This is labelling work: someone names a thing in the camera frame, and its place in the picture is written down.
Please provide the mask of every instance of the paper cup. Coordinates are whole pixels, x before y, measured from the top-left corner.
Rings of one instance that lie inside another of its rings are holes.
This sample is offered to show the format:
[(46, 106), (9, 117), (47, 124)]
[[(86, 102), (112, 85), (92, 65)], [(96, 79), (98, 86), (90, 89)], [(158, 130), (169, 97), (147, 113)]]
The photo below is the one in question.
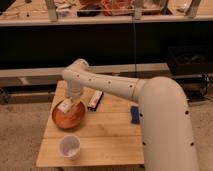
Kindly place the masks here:
[(75, 135), (68, 135), (62, 138), (59, 143), (59, 153), (69, 159), (78, 157), (80, 151), (80, 140)]

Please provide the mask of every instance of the wooden table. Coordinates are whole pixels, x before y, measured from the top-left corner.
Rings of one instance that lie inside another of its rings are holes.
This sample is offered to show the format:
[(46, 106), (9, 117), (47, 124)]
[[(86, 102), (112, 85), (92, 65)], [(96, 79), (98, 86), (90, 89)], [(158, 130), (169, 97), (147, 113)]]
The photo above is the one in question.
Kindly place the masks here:
[[(64, 81), (59, 81), (52, 108), (65, 98)], [(81, 100), (88, 104), (94, 90), (85, 88)], [(37, 158), (38, 167), (100, 166), (144, 164), (140, 125), (131, 123), (133, 102), (104, 94), (96, 112), (87, 111), (84, 121), (74, 129), (61, 130), (49, 116)], [(81, 151), (71, 161), (60, 156), (60, 139), (68, 134), (80, 138)]]

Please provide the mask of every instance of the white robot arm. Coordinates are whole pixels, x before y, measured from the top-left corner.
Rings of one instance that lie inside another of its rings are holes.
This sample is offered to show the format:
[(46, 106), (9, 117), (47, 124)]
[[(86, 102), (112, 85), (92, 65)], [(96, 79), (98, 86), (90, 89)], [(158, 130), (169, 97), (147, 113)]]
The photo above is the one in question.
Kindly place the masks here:
[(107, 76), (88, 68), (78, 59), (64, 70), (67, 95), (78, 98), (87, 86), (138, 103), (147, 171), (199, 171), (187, 100), (175, 81)]

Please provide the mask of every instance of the floor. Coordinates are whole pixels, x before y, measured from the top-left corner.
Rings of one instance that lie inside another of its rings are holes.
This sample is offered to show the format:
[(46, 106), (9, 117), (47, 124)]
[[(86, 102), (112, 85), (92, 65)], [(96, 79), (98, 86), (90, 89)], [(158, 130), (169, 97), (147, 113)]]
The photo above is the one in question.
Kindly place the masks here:
[[(190, 104), (201, 171), (213, 171), (213, 93)], [(0, 105), (0, 171), (56, 171), (37, 168), (36, 158), (51, 107), (53, 93), (21, 95)], [(138, 166), (65, 168), (67, 171), (143, 171)]]

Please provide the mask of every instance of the box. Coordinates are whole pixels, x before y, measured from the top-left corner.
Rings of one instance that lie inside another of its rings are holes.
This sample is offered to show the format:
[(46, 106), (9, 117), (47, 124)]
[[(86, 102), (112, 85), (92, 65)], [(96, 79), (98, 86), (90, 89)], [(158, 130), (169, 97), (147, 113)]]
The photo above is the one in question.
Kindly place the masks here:
[(213, 46), (169, 47), (167, 64), (173, 75), (212, 73)]

